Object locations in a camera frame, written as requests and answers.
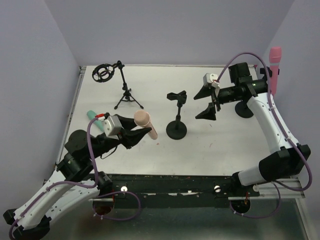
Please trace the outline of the black round-base mic stand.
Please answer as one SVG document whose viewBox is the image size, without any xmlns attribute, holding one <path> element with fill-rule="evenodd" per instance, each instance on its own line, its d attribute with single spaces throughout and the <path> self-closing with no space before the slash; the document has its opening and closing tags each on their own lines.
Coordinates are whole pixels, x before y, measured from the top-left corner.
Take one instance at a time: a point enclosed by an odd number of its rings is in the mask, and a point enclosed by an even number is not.
<svg viewBox="0 0 320 240">
<path fill-rule="evenodd" d="M 251 118 L 254 113 L 248 107 L 248 100 L 250 97 L 257 97 L 258 94 L 266 93 L 268 88 L 270 88 L 270 76 L 272 72 L 270 67 L 267 67 L 269 74 L 269 83 L 267 80 L 266 70 L 262 67 L 260 68 L 260 74 L 263 74 L 262 79 L 252 80 L 249 74 L 245 75 L 243 70 L 240 71 L 239 77 L 236 78 L 236 86 L 243 88 L 243 93 L 241 96 L 241 102 L 235 105 L 235 112 L 242 118 Z"/>
</svg>

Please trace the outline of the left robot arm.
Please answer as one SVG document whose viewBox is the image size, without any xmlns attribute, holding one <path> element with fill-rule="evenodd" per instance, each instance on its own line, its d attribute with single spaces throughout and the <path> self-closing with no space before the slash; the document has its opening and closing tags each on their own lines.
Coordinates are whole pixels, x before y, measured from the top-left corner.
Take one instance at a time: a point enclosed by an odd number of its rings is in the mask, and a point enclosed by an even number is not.
<svg viewBox="0 0 320 240">
<path fill-rule="evenodd" d="M 76 130 L 64 147 L 67 153 L 38 192 L 3 218 L 11 240 L 41 240 L 63 215 L 82 202 L 102 194 L 113 195 L 112 180 L 98 171 L 96 158 L 119 145 L 131 149 L 152 129 L 137 128 L 134 119 L 118 114 L 98 114 L 86 130 Z"/>
</svg>

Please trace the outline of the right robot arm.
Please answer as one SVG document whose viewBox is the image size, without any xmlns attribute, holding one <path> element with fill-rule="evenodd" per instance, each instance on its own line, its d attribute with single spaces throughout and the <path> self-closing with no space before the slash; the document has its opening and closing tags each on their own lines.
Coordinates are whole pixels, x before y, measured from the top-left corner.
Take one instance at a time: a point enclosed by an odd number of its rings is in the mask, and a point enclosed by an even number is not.
<svg viewBox="0 0 320 240">
<path fill-rule="evenodd" d="M 211 102 L 196 119 L 214 121 L 221 105 L 236 102 L 235 110 L 239 116 L 245 118 L 247 111 L 255 116 L 270 151 L 257 166 L 234 173 L 232 177 L 236 185 L 251 186 L 298 175 L 311 150 L 308 145 L 300 144 L 284 123 L 273 96 L 268 94 L 267 78 L 254 80 L 245 62 L 230 66 L 228 71 L 233 84 L 230 87 L 220 88 L 217 74 L 203 76 L 203 85 L 194 99 L 211 97 Z"/>
</svg>

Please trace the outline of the beige toy microphone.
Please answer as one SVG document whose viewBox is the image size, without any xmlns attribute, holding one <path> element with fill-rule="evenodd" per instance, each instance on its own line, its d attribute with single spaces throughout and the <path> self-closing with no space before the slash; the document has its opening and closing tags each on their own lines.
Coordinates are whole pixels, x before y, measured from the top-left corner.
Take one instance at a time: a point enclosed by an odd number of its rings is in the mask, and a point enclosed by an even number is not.
<svg viewBox="0 0 320 240">
<path fill-rule="evenodd" d="M 134 122 L 137 126 L 142 128 L 151 128 L 148 135 L 152 140 L 156 140 L 158 138 L 158 133 L 151 123 L 151 116 L 148 112 L 144 110 L 138 110 L 133 115 Z"/>
</svg>

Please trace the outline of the pink toy microphone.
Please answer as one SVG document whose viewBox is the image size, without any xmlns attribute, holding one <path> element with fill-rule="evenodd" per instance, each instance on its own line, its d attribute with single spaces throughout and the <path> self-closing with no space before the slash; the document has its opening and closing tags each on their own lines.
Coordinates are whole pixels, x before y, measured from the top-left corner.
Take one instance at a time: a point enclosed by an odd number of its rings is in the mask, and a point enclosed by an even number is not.
<svg viewBox="0 0 320 240">
<path fill-rule="evenodd" d="M 277 92 L 277 83 L 279 75 L 279 65 L 282 58 L 282 48 L 274 46 L 269 51 L 269 69 L 271 70 L 270 76 L 270 92 L 274 96 Z"/>
</svg>

